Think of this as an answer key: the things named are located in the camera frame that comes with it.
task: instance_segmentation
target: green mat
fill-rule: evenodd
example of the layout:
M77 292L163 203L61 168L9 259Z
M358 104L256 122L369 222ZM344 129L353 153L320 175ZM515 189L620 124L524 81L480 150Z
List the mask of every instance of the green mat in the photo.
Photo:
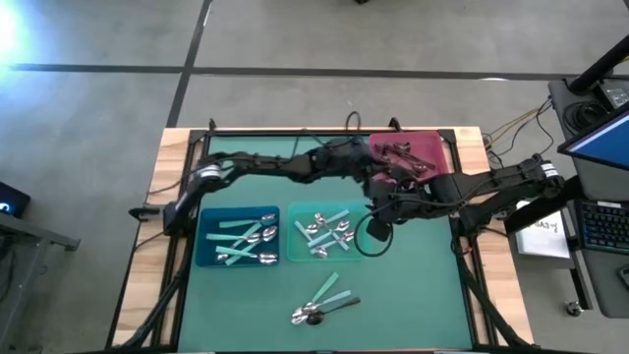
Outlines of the green mat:
M210 152L288 155L294 141L215 137ZM298 152L315 146L302 138ZM287 235L285 215L292 202L361 197L361 187L349 179L300 185L279 177L245 176L228 189L206 195L201 207L278 206L280 234ZM413 220L395 227L386 255L358 263L293 263L285 258L285 239L280 240L284 259L279 266L210 268L193 263L179 351L471 348L450 239L445 218ZM381 246L372 241L372 251ZM361 304L330 314L319 326L292 325L295 308L311 299L334 271L340 278L326 295L349 289L361 297Z

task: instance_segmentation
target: table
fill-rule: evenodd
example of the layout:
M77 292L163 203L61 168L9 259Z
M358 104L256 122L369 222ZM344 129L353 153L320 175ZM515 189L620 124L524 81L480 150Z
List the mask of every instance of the table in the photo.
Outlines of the table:
M256 132L278 132L278 131L298 131L301 128L265 128L255 129ZM340 128L311 128L321 131L338 131ZM411 127L405 130L434 130L436 128ZM485 149L479 128L476 127L445 127L440 129L452 129L456 135L457 151L461 167L465 173L474 174L488 170ZM381 130L387 131L389 128L363 128L365 131ZM155 164L153 178L150 189L156 190L167 187L176 182L180 177L186 160L195 160L200 155L202 148L188 150L189 141L194 140L199 135L198 129L166 129L162 136L159 153ZM224 134L239 134L251 132L253 129L233 128L217 129L217 132ZM166 204L177 198L177 189L173 189L161 194L151 195L147 202L159 205ZM493 228L500 229L501 223L494 223ZM137 242L154 235L161 230L161 221L154 220L141 224L138 232ZM129 273L125 286L121 292L121 301L117 309L116 316L112 324L108 345L120 344L128 339L137 327L142 323L156 299L158 298L164 272L168 277L172 276L181 260L181 254L186 241L180 239L169 245L169 239L160 237L146 244L138 250L130 263ZM509 243L501 235L485 233L479 239L479 254L482 258L482 268L486 278L486 286L489 297L496 305L503 317L513 326L516 332L525 340L532 341L531 330L524 308L524 301L520 291L515 267L511 258ZM177 248L174 266L168 268L167 251L169 248ZM161 338L153 339L155 343L167 343L169 337L178 337L178 328L173 328L173 314L175 308L181 306L179 299L174 299L169 304L165 315L164 326L161 330ZM491 333L485 330L485 318L482 310L476 301L472 301L474 318L478 329L480 343L487 343Z

